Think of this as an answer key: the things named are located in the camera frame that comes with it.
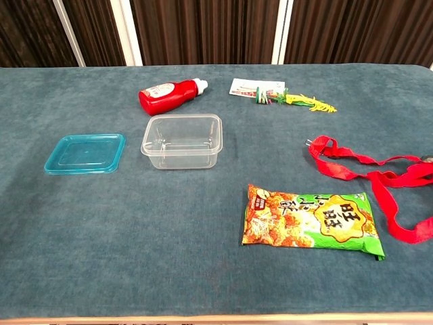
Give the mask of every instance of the plastic wrapper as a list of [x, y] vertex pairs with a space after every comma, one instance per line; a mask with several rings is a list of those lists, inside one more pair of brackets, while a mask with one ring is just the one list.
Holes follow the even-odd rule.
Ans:
[[290, 194], [249, 185], [242, 244], [348, 249], [385, 257], [365, 193]]

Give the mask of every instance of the red bottle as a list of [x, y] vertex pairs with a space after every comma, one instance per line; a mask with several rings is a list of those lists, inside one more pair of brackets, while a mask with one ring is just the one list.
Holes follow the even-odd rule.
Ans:
[[141, 106], [149, 115], [157, 115], [179, 107], [203, 93], [208, 82], [195, 78], [180, 83], [165, 83], [141, 90], [138, 98]]

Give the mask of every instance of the white card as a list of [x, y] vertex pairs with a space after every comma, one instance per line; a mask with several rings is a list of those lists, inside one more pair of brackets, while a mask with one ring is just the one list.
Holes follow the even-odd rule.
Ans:
[[257, 87], [267, 92], [283, 93], [286, 88], [284, 81], [262, 81], [234, 78], [230, 87], [230, 95], [242, 97], [256, 97]]

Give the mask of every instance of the teal container lid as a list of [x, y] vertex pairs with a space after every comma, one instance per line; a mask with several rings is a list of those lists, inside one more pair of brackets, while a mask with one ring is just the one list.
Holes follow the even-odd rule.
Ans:
[[56, 175], [112, 173], [125, 142], [119, 133], [67, 135], [54, 148], [44, 170]]

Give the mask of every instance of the curtain fold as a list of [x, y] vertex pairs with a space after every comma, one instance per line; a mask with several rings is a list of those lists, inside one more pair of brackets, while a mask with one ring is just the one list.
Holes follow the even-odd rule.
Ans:
[[78, 66], [52, 0], [0, 1], [0, 66]]
[[433, 62], [433, 0], [294, 0], [284, 63]]
[[63, 0], [86, 66], [125, 66], [110, 0]]
[[131, 0], [143, 63], [271, 63], [279, 0]]

